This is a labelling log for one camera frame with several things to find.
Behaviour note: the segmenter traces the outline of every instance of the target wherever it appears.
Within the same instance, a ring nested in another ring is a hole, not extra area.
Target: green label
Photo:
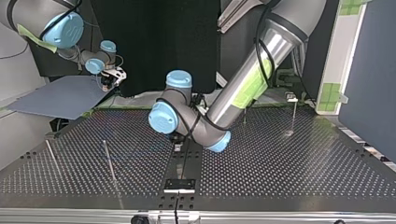
[[[52,51],[52,53],[56,53],[57,48],[49,43],[46,43],[44,41],[41,41],[38,39],[34,34],[32,34],[30,31],[28,31],[25,27],[22,25],[18,24],[18,34],[19,35],[24,35],[28,37],[29,39],[33,40],[38,46],[43,47],[44,49],[49,49]]]
[[[269,60],[263,60],[265,73],[269,77],[271,74],[271,63]],[[259,97],[268,89],[267,83],[262,76],[262,70],[259,63],[255,64],[244,80],[241,90],[236,94],[233,105],[245,109],[250,102]]]

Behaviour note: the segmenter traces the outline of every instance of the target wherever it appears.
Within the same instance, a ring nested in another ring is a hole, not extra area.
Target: black backdrop
[[[100,0],[92,7],[104,39],[125,60],[123,96],[163,90],[174,69],[191,73],[196,92],[216,88],[219,1]]]

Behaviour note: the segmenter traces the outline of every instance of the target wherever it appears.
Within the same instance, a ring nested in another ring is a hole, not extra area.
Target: blue joint cover
[[[231,140],[231,132],[227,131],[224,134],[224,137],[219,142],[217,142],[212,147],[207,147],[207,149],[212,150],[214,152],[222,152],[228,146],[228,144],[230,143],[230,140]]]
[[[62,15],[58,15],[49,21],[46,28]],[[83,32],[84,20],[76,12],[72,12],[50,29],[43,36],[43,41],[59,49],[70,49],[81,39]]]
[[[85,68],[94,75],[98,75],[99,73],[101,73],[103,70],[105,70],[106,65],[104,62],[102,62],[99,59],[89,59],[86,63],[85,63]]]
[[[164,102],[158,102],[152,107],[148,122],[151,128],[158,133],[172,133],[178,125],[176,112]]]
[[[188,72],[175,70],[166,76],[166,85],[175,88],[191,88],[192,77]]]
[[[117,52],[117,45],[113,41],[104,40],[100,44],[100,49],[102,49],[102,50],[104,50],[106,52],[116,53]]]

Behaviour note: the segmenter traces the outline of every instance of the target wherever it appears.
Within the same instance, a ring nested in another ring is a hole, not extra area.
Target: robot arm
[[[271,74],[295,47],[311,35],[325,4],[326,0],[282,0],[278,3],[260,36],[268,49],[259,51],[266,74]],[[254,48],[205,115],[189,108],[191,82],[191,76],[186,72],[170,73],[166,79],[166,90],[154,105],[148,121],[159,133],[181,133],[215,152],[227,147],[231,140],[228,129],[267,89]]]
[[[84,20],[76,12],[81,3],[82,0],[0,0],[0,22],[16,32],[23,26],[43,43],[55,47],[60,57],[85,66],[94,75],[102,74],[104,89],[120,85],[126,73],[115,65],[117,46],[113,42],[103,41],[98,52],[78,47],[84,31]]]

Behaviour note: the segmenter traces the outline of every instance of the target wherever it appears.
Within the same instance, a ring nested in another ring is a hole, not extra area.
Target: perforated metal table
[[[192,141],[174,152],[146,110],[97,111],[0,172],[0,223],[15,208],[396,214],[396,174],[311,108],[297,111],[250,109],[220,154]],[[194,194],[163,192],[181,177],[196,180]]]

